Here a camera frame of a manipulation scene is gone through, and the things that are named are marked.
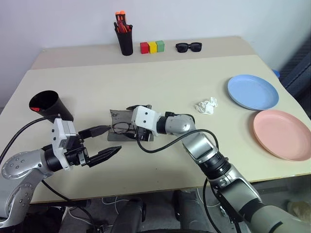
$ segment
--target green block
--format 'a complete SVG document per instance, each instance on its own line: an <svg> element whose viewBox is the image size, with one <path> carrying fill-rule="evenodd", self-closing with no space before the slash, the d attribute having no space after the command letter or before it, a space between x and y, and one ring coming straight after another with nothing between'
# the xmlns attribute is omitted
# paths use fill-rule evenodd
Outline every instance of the green block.
<svg viewBox="0 0 311 233"><path fill-rule="evenodd" d="M164 52L164 42L163 40L156 41L157 52Z"/></svg>

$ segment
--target yellow block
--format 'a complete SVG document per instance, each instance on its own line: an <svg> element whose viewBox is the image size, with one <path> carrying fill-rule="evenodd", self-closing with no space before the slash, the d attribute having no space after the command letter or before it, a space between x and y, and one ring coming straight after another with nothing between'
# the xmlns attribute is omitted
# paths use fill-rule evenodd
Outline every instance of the yellow block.
<svg viewBox="0 0 311 233"><path fill-rule="evenodd" d="M157 52L156 42L148 42L149 53Z"/></svg>

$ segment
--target black cup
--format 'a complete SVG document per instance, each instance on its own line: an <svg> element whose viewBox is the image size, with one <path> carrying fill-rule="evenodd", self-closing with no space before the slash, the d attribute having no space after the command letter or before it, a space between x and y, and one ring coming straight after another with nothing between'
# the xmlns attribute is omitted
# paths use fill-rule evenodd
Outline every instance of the black cup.
<svg viewBox="0 0 311 233"><path fill-rule="evenodd" d="M64 106L55 91L42 91L36 94L30 100L29 108L43 117L60 114L62 120L73 121L73 116Z"/></svg>
<svg viewBox="0 0 311 233"><path fill-rule="evenodd" d="M133 54L133 41L132 41L132 30L127 33L119 33L116 29L116 34L119 40L120 49L124 56Z"/></svg>

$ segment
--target blue plate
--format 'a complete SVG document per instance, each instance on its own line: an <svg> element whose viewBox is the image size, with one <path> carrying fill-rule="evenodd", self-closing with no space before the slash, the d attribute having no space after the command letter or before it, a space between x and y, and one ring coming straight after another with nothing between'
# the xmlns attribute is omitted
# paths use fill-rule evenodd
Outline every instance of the blue plate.
<svg viewBox="0 0 311 233"><path fill-rule="evenodd" d="M269 82L249 74L231 78L228 92L236 103L250 110L266 110L278 102L278 93Z"/></svg>

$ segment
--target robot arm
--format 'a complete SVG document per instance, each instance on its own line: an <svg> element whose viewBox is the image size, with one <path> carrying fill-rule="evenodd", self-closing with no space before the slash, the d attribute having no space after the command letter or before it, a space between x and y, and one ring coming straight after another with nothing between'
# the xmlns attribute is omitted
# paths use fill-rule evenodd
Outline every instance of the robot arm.
<svg viewBox="0 0 311 233"><path fill-rule="evenodd" d="M72 121L56 118L52 145L21 152L8 159L0 175L0 232L18 232L36 186L54 172L71 170L72 165L95 166L116 154L119 147L107 148L89 157L84 139L108 131L110 126L93 127L76 133Z"/></svg>
<svg viewBox="0 0 311 233"><path fill-rule="evenodd" d="M133 112L132 124L159 133L177 137L195 131L194 119L190 115L156 113L139 106ZM216 198L227 213L237 221L245 220L257 233L308 233L310 226L298 218L275 207L266 206L254 187L228 162L204 133L197 132L182 139L185 149L201 168Z"/></svg>

